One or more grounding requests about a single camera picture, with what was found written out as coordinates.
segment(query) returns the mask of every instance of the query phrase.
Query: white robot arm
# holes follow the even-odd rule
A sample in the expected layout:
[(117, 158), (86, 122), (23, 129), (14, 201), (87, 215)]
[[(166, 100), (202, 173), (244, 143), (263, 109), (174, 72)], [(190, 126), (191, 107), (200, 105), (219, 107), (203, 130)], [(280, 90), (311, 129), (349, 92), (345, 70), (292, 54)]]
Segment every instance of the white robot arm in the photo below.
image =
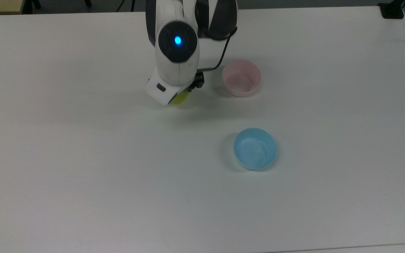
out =
[(146, 26), (157, 67), (145, 91), (167, 105), (191, 90), (199, 61), (198, 37), (230, 38), (237, 30), (237, 12), (236, 0), (147, 0)]

